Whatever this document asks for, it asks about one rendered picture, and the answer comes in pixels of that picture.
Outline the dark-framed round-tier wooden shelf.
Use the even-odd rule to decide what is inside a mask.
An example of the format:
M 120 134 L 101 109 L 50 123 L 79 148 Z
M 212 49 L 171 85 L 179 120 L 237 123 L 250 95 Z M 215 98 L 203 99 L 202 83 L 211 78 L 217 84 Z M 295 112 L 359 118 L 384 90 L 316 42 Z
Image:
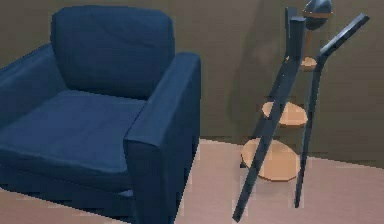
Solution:
M 294 179 L 294 205 L 300 205 L 322 70 L 329 56 L 368 21 L 367 15 L 358 15 L 313 58 L 307 54 L 307 50 L 315 30 L 306 28 L 303 11 L 299 13 L 294 7 L 285 9 L 285 55 L 267 100 L 261 108 L 256 128 L 241 149 L 241 165 L 248 169 L 248 174 L 232 215 L 234 221 L 241 220 L 258 178 L 276 182 Z M 289 102 L 289 95 L 301 71 L 311 73 L 305 107 Z M 304 127 L 299 153 L 274 138 L 280 125 Z

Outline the dark round lamp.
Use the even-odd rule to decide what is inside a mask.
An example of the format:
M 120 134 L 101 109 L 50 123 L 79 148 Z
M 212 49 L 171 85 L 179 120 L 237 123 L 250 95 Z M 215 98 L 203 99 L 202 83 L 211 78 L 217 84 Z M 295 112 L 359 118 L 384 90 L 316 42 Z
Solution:
M 306 19 L 306 28 L 311 31 L 323 26 L 331 15 L 331 0 L 310 0 L 303 10 L 303 17 Z

